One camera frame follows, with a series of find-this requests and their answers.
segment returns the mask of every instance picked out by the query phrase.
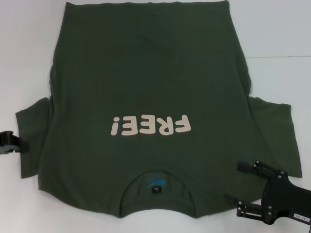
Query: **green t-shirt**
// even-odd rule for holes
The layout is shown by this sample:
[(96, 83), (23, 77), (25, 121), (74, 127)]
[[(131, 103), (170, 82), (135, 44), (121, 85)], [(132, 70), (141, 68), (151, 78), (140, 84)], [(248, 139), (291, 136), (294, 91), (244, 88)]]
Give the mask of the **green t-shirt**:
[(17, 113), (21, 174), (72, 206), (200, 217), (261, 198), (238, 161), (301, 177), (291, 108), (249, 97), (227, 1), (67, 3), (50, 85)]

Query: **sticker label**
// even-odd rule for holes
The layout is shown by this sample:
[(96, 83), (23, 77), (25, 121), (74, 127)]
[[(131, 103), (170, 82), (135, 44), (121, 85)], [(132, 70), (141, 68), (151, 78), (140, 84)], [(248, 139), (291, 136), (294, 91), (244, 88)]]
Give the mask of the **sticker label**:
[(298, 218), (300, 220), (306, 221), (306, 222), (310, 222), (310, 219), (308, 217), (304, 217), (304, 216), (301, 216), (301, 215), (298, 215), (298, 214), (294, 214), (294, 217)]

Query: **white table surface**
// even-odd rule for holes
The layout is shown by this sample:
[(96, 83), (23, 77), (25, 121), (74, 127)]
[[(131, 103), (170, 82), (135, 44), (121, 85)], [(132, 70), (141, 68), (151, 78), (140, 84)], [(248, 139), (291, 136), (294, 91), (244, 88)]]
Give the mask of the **white table surface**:
[[(15, 112), (49, 97), (49, 71), (65, 2), (0, 0), (0, 132), (11, 130), (18, 135)], [(105, 1), (71, 1), (102, 2)], [(290, 180), (311, 189), (311, 1), (231, 0), (230, 11), (247, 58), (252, 96), (292, 105), (303, 178)], [(1, 233), (307, 233), (308, 230), (307, 225), (288, 218), (280, 218), (272, 226), (237, 218), (235, 210), (199, 219), (168, 210), (140, 211), (123, 219), (84, 211), (39, 191), (37, 176), (22, 180), (18, 153), (0, 155)]]

